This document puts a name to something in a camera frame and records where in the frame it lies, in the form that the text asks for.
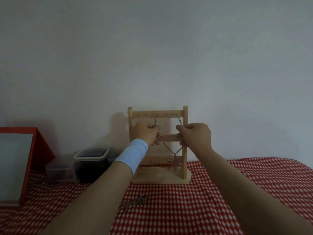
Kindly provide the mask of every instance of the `metal chain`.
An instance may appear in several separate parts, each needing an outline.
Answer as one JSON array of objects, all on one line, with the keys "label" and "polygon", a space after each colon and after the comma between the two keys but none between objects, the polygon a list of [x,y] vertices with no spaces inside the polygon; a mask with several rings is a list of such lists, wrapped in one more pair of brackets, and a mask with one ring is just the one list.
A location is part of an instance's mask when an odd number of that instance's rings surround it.
[{"label": "metal chain", "polygon": [[[180,122],[180,125],[181,125],[181,126],[184,126],[184,125],[182,124],[182,120],[180,119],[180,117],[178,116],[178,114],[167,113],[167,114],[157,114],[157,116],[158,116],[158,115],[176,115],[177,118],[178,118],[178,120],[179,120],[179,122]],[[156,122],[157,122],[156,119],[157,119],[157,118],[155,117],[155,119],[154,119],[154,126],[157,125],[157,124],[156,124]],[[162,136],[160,133],[158,133],[157,136],[158,136],[158,138],[161,140],[161,142],[167,147],[167,149],[170,150],[170,152],[174,154],[174,158],[176,157],[176,154],[177,154],[180,150],[182,150],[182,147],[181,147],[177,152],[173,152],[173,151],[165,144],[165,142],[163,142],[163,140],[162,140],[161,137],[166,138],[166,139],[168,139],[168,138],[165,137],[165,136]]]},{"label": "metal chain", "polygon": [[146,202],[147,202],[146,195],[140,195],[139,197],[134,198],[131,201],[128,201],[128,202],[122,201],[118,210],[125,208],[125,211],[127,211],[129,209],[129,206],[131,205],[145,205]]}]

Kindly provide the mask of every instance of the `white wall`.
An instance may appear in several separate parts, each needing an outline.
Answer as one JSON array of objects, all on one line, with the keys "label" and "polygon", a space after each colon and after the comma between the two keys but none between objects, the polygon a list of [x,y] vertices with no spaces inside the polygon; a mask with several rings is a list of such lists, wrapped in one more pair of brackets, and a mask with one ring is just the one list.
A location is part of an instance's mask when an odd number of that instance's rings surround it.
[{"label": "white wall", "polygon": [[3,115],[67,154],[126,146],[128,106],[188,105],[225,158],[313,167],[312,10],[313,0],[1,0]]}]

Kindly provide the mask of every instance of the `wooden base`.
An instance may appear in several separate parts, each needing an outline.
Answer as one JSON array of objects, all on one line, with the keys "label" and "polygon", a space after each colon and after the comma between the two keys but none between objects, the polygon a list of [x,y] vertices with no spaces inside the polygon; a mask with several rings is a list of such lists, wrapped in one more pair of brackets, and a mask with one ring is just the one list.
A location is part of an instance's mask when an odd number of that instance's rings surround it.
[{"label": "wooden base", "polygon": [[187,179],[183,180],[182,169],[167,167],[138,167],[131,180],[132,184],[168,184],[168,185],[186,185],[191,181],[191,172],[187,169]]}]

